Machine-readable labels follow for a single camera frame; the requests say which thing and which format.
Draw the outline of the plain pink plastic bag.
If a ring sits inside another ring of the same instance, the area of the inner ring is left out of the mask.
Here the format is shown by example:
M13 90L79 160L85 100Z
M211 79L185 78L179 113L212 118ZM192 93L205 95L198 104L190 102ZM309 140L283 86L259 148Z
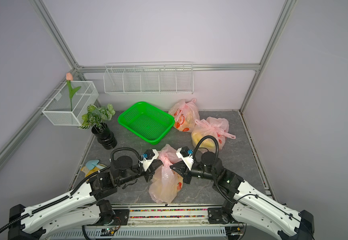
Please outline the plain pink plastic bag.
M183 187L183 177L170 168L181 161L176 152L169 144L159 151L158 160L162 165L156 170L149 188L149 194L157 204L172 203Z

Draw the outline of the printed pink plastic bag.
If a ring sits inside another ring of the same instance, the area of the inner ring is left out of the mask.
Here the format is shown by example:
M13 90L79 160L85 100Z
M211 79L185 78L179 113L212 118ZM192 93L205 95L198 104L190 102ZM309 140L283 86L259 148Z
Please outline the printed pink plastic bag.
M169 110L169 115L175 119L174 128L180 132L191 133L196 125L196 120L200 119L199 109L196 106L197 99L190 101L180 100Z
M229 133L229 121L224 118L208 117L206 120L196 120L195 127L191 134L193 146L196 147L199 141L205 136L213 136L221 150L226 139L235 139L236 136Z

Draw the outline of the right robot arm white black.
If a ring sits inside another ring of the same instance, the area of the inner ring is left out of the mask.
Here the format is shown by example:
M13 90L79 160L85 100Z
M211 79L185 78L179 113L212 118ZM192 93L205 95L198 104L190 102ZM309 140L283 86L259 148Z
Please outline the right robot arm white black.
M298 212L261 193L241 176L224 168L218 154L206 151L198 161L195 151L180 148L176 155L180 161L171 165L171 169L183 177L185 184L190 184L193 178L210 180L213 189L225 199L218 223L233 220L248 224L277 240L314 239L311 213Z

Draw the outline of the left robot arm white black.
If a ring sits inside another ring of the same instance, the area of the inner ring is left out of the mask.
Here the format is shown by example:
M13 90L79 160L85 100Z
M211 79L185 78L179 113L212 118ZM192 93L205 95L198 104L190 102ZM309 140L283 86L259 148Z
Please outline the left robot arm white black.
M9 222L0 228L0 234L8 230L10 240L44 240L73 227L121 225L122 221L106 198L141 177L151 180L161 165L157 158L142 159L133 165L130 157L121 156L61 196L36 206L12 207Z

